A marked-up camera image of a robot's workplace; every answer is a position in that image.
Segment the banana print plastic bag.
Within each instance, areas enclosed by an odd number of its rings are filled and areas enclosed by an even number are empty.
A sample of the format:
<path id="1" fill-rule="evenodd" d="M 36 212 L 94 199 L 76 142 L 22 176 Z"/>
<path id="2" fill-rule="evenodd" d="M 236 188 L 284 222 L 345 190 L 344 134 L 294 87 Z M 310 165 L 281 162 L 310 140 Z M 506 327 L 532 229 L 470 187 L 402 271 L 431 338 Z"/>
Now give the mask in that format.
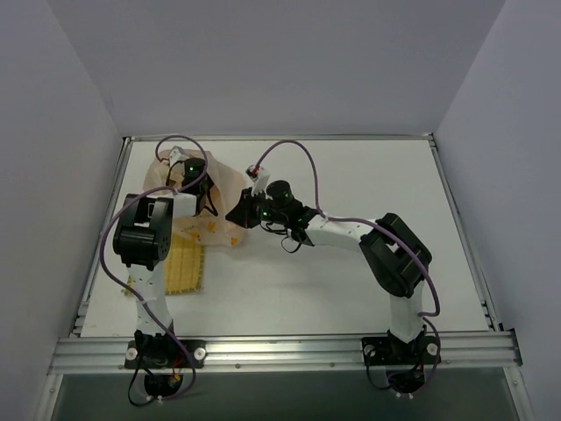
<path id="1" fill-rule="evenodd" d="M 178 164 L 174 168 L 167 162 L 169 150 L 160 153 L 163 161 L 153 160 L 146 170 L 143 189 L 149 190 L 165 184 L 169 180 L 175 188 L 181 186 L 184 170 Z M 226 220 L 246 188 L 245 177 L 237 170 L 218 161 L 207 151 L 208 175 L 214 186 L 210 189 L 212 204 L 195 217 L 174 217 L 173 234 L 189 239 L 203 246 L 238 246 L 245 231 Z"/>

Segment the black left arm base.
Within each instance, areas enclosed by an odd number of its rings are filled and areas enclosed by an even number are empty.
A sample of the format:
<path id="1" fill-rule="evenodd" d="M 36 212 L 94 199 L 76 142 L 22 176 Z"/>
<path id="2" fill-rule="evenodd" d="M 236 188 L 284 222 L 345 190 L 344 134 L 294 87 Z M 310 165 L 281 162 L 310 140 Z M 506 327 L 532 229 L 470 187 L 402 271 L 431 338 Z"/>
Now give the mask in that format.
<path id="1" fill-rule="evenodd" d="M 196 372 L 204 367 L 207 342 L 182 339 L 178 346 L 163 336 L 141 335 L 129 341 L 124 368 L 132 371 L 127 399 L 135 408 L 185 396 L 194 386 Z"/>

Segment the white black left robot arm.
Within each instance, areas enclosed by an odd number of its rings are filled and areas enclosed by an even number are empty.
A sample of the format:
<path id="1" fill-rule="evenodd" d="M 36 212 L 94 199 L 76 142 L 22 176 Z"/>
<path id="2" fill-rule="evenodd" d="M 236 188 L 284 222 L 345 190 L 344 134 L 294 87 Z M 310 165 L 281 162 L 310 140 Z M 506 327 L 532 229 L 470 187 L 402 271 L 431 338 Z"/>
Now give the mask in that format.
<path id="1" fill-rule="evenodd" d="M 196 217 L 205 209 L 214 186 L 203 158 L 187 158 L 171 167 L 183 167 L 180 191 L 172 186 L 147 196 L 129 194 L 117 221 L 112 247 L 126 266 L 137 298 L 137 330 L 151 337 L 168 336 L 173 319 L 167 307 L 164 266 L 171 249 L 175 217 Z"/>

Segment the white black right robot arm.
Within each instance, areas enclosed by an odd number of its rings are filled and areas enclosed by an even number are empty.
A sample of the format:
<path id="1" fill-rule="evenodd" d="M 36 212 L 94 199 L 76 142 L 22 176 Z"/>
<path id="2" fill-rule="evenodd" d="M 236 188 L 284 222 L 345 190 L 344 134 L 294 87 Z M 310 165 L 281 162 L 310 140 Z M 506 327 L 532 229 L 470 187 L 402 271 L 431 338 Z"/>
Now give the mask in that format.
<path id="1" fill-rule="evenodd" d="M 280 225 L 300 245 L 362 253 L 374 279 L 390 296 L 391 335 L 409 343 L 423 330 L 422 292 L 432 256 L 394 213 L 375 221 L 324 217 L 296 199 L 288 182 L 276 181 L 264 193 L 243 189 L 226 219 L 245 229 Z"/>

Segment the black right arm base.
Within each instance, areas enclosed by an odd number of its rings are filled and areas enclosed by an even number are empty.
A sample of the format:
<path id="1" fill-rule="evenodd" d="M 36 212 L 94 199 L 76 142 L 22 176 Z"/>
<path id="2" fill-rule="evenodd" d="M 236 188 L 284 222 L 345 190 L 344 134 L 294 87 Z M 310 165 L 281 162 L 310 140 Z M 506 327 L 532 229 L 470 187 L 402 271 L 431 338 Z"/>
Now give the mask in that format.
<path id="1" fill-rule="evenodd" d="M 440 340 L 423 332 L 408 343 L 388 332 L 385 337 L 363 337 L 361 345 L 369 384 L 397 396 L 412 398 L 420 392 L 442 362 Z M 374 367 L 385 368 L 384 384 L 377 384 L 373 379 L 371 369 Z"/>

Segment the yellow woven placemat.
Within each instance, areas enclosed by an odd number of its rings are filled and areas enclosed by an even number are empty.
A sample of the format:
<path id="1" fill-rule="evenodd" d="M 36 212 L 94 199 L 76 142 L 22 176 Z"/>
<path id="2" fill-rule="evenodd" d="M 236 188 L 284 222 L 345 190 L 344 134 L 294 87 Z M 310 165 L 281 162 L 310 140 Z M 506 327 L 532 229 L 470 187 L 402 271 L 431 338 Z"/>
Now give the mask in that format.
<path id="1" fill-rule="evenodd" d="M 204 246 L 173 234 L 164 267 L 167 296 L 185 295 L 201 290 Z"/>

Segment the front aluminium mounting rail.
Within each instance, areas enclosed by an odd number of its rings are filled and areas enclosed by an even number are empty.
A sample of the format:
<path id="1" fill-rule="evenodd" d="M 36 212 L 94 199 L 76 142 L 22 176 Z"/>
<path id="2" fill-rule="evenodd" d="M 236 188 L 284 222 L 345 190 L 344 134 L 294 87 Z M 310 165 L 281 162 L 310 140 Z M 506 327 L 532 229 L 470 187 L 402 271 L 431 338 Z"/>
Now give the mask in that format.
<path id="1" fill-rule="evenodd" d="M 207 337 L 202 373 L 353 371 L 363 368 L 360 334 Z M 519 367 L 513 332 L 444 332 L 440 368 Z M 128 338 L 58 341 L 50 375 L 126 374 Z"/>

